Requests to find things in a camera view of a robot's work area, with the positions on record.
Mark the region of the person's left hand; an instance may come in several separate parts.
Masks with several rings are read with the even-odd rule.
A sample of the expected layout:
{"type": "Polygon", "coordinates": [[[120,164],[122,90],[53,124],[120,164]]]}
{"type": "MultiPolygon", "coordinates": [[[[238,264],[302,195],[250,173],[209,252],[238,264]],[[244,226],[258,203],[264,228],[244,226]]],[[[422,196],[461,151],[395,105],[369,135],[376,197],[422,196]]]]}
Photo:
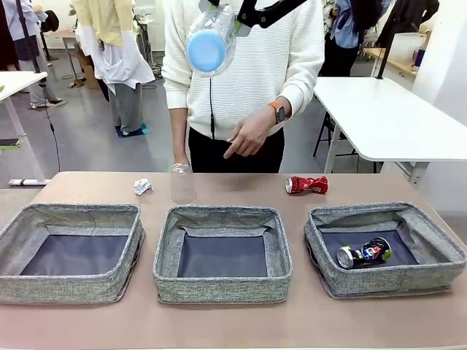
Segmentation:
{"type": "Polygon", "coordinates": [[[254,155],[263,146],[270,130],[275,125],[276,112],[273,106],[265,106],[244,118],[228,140],[230,146],[223,157],[229,159],[234,154],[243,157],[254,155]]]}

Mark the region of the person's right hand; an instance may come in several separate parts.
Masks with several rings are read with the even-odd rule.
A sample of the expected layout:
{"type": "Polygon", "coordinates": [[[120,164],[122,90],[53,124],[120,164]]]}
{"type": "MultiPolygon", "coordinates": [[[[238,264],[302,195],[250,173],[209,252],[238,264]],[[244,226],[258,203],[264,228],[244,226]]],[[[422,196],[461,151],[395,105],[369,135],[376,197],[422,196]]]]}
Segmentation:
{"type": "Polygon", "coordinates": [[[174,154],[174,163],[171,166],[171,172],[176,174],[191,174],[192,168],[185,152],[174,154]]]}

